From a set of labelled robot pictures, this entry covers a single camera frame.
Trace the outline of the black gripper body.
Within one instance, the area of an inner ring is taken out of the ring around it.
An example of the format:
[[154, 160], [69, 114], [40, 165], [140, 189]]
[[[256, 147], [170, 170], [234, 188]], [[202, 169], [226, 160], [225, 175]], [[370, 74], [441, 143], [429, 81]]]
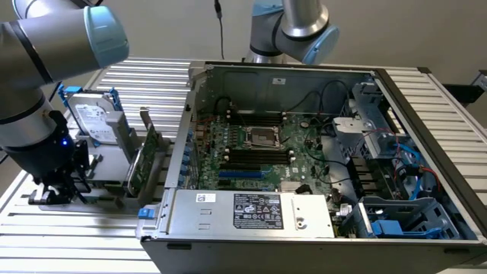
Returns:
[[27, 146], [3, 148], [7, 156], [34, 178], [42, 178], [62, 169], [74, 154], [74, 142], [64, 115], [53, 110], [48, 113], [48, 117], [56, 127], [44, 140]]

